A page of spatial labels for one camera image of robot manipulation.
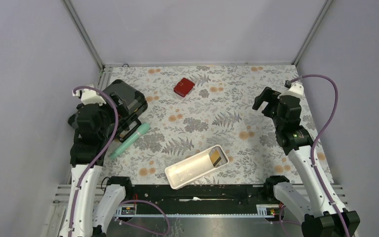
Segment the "red card holder wallet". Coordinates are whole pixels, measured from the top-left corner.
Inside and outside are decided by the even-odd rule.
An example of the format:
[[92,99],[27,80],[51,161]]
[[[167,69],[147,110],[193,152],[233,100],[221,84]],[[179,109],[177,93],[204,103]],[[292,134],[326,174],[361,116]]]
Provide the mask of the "red card holder wallet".
[[173,91],[181,97],[186,97],[194,88],[195,83],[188,78],[182,78],[173,88]]

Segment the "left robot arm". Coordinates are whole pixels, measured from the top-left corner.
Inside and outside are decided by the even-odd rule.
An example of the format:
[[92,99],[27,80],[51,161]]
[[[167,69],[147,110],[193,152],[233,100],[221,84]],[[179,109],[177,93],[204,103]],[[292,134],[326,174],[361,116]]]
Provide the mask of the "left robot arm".
[[112,143],[119,115],[113,99],[106,93],[85,86],[75,89],[74,96],[83,106],[76,113],[74,144],[71,149],[72,184],[68,209],[59,231],[60,237],[104,237],[120,203],[133,198],[130,186],[114,182],[107,185],[94,206],[98,178],[104,156]]

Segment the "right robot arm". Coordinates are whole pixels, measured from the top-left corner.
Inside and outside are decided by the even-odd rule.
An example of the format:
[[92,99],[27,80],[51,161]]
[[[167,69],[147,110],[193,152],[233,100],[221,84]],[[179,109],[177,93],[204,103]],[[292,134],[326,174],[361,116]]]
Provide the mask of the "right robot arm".
[[276,141],[296,168],[307,198],[294,190],[284,176],[270,176],[264,184],[263,196],[269,203],[280,201],[300,222],[304,237],[352,237],[360,218],[347,210],[334,191],[316,157],[310,133],[300,124],[303,89],[294,87],[284,93],[266,87],[254,100],[252,108],[271,118]]

